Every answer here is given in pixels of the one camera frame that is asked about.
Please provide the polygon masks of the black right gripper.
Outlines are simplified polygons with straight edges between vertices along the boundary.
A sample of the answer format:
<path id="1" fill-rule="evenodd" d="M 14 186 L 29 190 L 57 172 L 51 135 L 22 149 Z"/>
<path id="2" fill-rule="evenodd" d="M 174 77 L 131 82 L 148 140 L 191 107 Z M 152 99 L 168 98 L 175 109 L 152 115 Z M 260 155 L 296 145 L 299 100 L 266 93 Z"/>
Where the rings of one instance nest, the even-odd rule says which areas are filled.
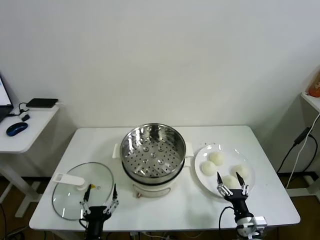
<path id="1" fill-rule="evenodd" d="M 232 204 L 234 220 L 237 222 L 240 219 L 251 217 L 252 213 L 249 212 L 249 209 L 246 205 L 246 199 L 249 195 L 249 185 L 245 183 L 244 179 L 238 172 L 236 172 L 236 176 L 241 186 L 241 190 L 230 190 L 224 185 L 219 172 L 217 172 L 217 190 L 226 201 Z"/>

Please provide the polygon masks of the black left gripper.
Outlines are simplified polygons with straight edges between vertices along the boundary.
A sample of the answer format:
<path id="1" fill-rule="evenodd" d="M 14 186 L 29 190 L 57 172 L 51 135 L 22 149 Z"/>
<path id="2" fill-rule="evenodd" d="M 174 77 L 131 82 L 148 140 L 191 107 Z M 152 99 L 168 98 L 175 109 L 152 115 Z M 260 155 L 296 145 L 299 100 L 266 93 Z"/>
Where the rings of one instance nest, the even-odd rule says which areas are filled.
<path id="1" fill-rule="evenodd" d="M 87 228 L 85 231 L 85 240 L 100 240 L 104 222 L 107 221 L 112 213 L 119 205 L 117 185 L 113 185 L 112 199 L 106 206 L 91 206 L 88 207 L 88 201 L 90 197 L 92 185 L 89 184 L 80 205 L 82 206 L 82 215 L 87 222 Z"/>

